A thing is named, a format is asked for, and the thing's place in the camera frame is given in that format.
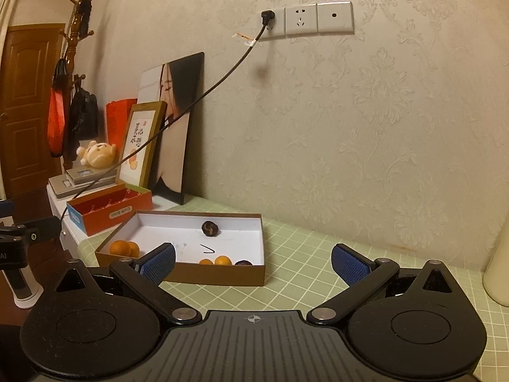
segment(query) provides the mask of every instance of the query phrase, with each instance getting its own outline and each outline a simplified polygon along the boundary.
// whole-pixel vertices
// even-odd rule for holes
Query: wooden door
[[[0,67],[0,163],[7,198],[44,188],[62,171],[46,138],[64,24],[7,29]]]

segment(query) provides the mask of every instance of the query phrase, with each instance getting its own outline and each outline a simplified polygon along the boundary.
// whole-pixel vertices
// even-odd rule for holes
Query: curtain
[[[3,44],[5,43],[5,36],[7,34],[7,26],[11,19],[12,10],[16,0],[0,0],[0,60],[2,59]],[[2,180],[2,164],[0,163],[0,200],[4,200],[5,190],[3,188]]]

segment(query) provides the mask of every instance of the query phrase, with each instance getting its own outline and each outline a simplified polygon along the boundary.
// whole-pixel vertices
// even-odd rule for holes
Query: beige cylinder
[[[490,264],[483,276],[484,289],[497,303],[509,307],[509,215]]]

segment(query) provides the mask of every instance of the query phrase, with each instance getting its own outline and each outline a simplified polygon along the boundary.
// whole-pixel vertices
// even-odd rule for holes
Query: yellow stuffed animal
[[[105,169],[113,164],[116,157],[116,145],[109,145],[105,142],[98,144],[91,140],[87,148],[80,146],[76,154],[81,158],[81,165],[92,168]]]

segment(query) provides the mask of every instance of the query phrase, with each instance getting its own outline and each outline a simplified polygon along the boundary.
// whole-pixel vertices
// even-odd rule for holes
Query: stacked book
[[[67,169],[65,174],[57,175],[48,180],[57,198],[65,198],[82,192],[92,182],[101,177],[111,168],[95,169],[87,166]],[[99,180],[93,188],[105,187],[115,184],[115,173]]]

